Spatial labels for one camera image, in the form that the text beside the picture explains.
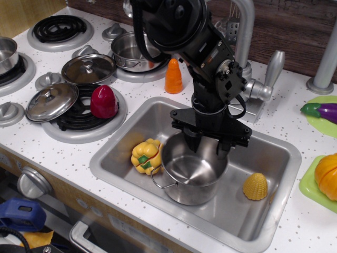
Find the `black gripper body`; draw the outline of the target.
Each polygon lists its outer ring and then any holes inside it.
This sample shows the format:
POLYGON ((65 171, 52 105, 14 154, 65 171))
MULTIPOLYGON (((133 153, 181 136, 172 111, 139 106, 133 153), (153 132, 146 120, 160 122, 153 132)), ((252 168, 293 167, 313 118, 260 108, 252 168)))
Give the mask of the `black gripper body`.
POLYGON ((227 105, 214 113, 201 112, 197 108, 175 109, 170 112, 172 127, 183 130, 189 127, 198 132, 202 137, 216 140, 235 141, 236 146, 247 147, 249 145, 251 129, 238 121, 245 115, 246 105, 241 97, 236 98, 243 108, 240 114, 232 115, 227 105))

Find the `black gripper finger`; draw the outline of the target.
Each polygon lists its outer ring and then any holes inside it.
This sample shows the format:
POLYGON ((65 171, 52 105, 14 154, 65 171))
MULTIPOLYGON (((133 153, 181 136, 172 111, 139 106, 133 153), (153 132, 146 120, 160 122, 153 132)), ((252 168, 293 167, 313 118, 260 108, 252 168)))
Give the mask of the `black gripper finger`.
POLYGON ((229 152, 232 148, 236 146, 235 141, 230 140, 219 140, 216 148, 216 155, 218 159, 225 159, 227 158, 229 152))
POLYGON ((198 132, 192 131, 189 127, 184 127, 183 130, 184 140, 188 148, 196 153, 198 151, 202 135, 198 132))

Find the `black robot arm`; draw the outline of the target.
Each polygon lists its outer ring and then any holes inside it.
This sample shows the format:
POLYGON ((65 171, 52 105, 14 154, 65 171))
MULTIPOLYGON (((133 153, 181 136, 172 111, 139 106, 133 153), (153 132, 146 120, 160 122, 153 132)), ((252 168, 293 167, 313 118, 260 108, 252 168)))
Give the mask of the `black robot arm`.
POLYGON ((252 131, 228 108, 233 99, 243 102, 246 79, 205 1, 132 1, 131 6, 142 55, 157 63, 177 54, 193 78, 191 108, 170 114, 190 150, 197 151, 203 137, 218 141, 221 158, 236 145, 247 147, 252 131))

